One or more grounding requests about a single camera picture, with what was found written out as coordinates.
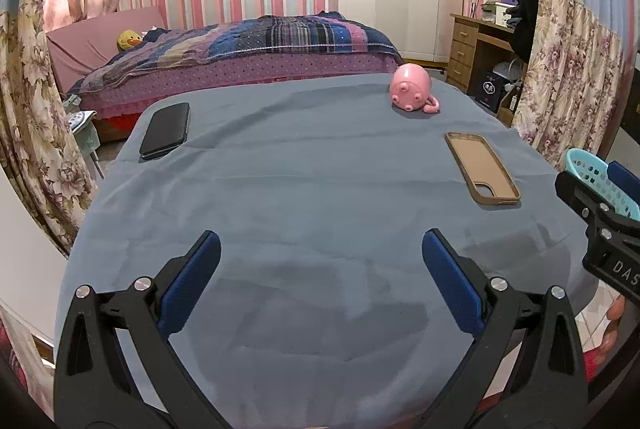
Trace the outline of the person hand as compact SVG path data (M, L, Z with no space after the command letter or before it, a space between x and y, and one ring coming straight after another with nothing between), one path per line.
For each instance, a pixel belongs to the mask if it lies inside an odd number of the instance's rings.
M605 319L608 320L608 326L605 328L599 347L594 349L593 363L596 366L601 366L608 358L608 353L615 347L618 338L618 327L620 327L625 308L626 298L620 295L606 311Z

